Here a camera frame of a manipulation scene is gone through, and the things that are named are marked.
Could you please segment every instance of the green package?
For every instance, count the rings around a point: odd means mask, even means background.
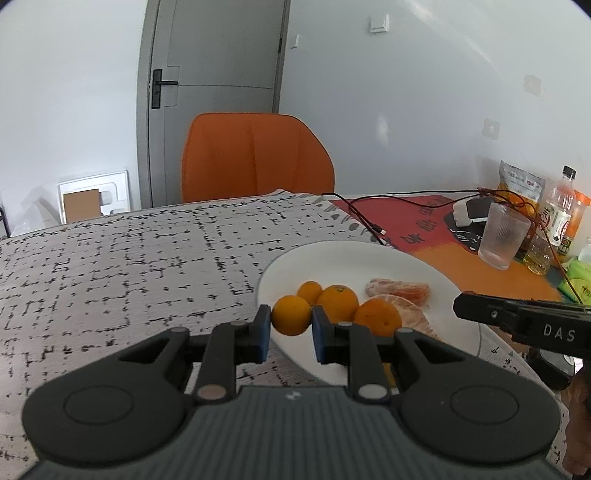
[[[566,276],[579,294],[579,297],[581,297],[581,300],[583,300],[583,303],[585,305],[591,305],[591,264],[582,263],[574,259],[569,265]],[[565,279],[560,282],[558,289],[572,301],[579,302]]]

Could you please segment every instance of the orange bottle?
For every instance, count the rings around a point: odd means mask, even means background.
[[[574,202],[569,224],[564,236],[558,246],[558,258],[562,262],[569,254],[570,246],[573,243],[574,236],[577,234],[583,214],[588,206],[591,206],[591,199],[581,192],[574,191]]]

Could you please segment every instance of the bottle cap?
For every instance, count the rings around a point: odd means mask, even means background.
[[[588,207],[591,206],[591,199],[587,197],[584,193],[575,190],[574,197],[576,198],[577,202],[582,203],[583,205],[586,205]]]
[[[577,172],[575,169],[570,168],[568,166],[564,166],[564,169],[562,170],[562,175],[564,175],[565,177],[570,178],[571,180],[574,180],[575,176],[576,176]]]

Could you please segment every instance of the orange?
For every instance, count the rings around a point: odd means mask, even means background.
[[[353,320],[365,325],[380,337],[389,337],[402,326],[402,318],[394,305],[382,299],[369,299],[359,306]]]
[[[320,297],[321,293],[322,287],[318,282],[313,280],[304,282],[297,290],[297,295],[302,297],[310,305],[316,305],[316,300],[318,300],[318,297]]]
[[[304,333],[310,321],[310,305],[295,295],[281,297],[271,311],[271,323],[275,330],[283,335],[294,336]]]
[[[332,323],[351,322],[355,310],[359,307],[359,300],[355,292],[344,285],[331,285],[325,288],[318,300]]]

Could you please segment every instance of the gray tablecloth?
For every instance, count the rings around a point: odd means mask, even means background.
[[[0,479],[35,461],[20,411],[41,383],[163,329],[206,333],[249,320],[265,267],[299,245],[371,241],[321,197],[280,193],[173,206],[65,225],[0,243]],[[480,354],[539,382],[487,327]],[[239,384],[314,384],[271,345],[263,365],[238,368]],[[565,450],[563,425],[548,459]]]

